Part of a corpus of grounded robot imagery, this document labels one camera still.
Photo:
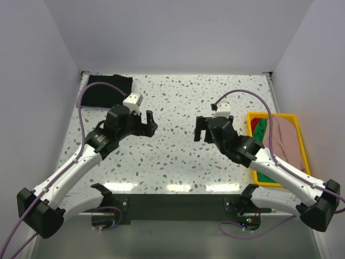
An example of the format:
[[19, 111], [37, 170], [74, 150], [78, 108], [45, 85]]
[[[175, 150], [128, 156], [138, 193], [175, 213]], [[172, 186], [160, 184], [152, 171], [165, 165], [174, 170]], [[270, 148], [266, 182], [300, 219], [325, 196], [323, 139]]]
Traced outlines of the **pink printed t-shirt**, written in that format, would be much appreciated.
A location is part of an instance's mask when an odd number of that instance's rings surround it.
[[277, 157], [298, 170], [305, 171], [297, 130], [283, 117], [273, 116], [272, 147]]

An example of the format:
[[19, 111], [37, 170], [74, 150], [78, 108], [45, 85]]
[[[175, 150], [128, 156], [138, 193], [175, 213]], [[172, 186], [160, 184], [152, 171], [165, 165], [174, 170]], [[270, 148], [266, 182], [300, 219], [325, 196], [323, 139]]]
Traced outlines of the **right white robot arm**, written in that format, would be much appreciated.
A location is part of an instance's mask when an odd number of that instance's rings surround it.
[[266, 174], [289, 192], [276, 192], [250, 184], [240, 195], [240, 206], [246, 212], [271, 208], [300, 218], [308, 227], [325, 232], [340, 203], [340, 184], [334, 180], [314, 178], [271, 154], [262, 143], [239, 135], [232, 125], [233, 117], [197, 117], [194, 140], [215, 144], [232, 162]]

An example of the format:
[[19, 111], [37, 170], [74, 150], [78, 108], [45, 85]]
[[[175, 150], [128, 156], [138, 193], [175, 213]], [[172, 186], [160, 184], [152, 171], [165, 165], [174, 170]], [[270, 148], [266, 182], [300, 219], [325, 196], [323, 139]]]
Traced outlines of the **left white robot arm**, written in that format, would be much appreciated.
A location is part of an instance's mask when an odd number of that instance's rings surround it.
[[66, 210], [61, 202], [74, 185], [93, 167], [101, 163], [119, 147], [124, 138], [134, 135], [151, 138], [158, 128], [153, 113], [146, 111], [147, 122], [141, 112], [125, 105], [115, 105], [90, 131], [77, 151], [62, 168], [33, 190], [23, 188], [17, 194], [18, 215], [42, 238], [54, 235], [63, 225]]

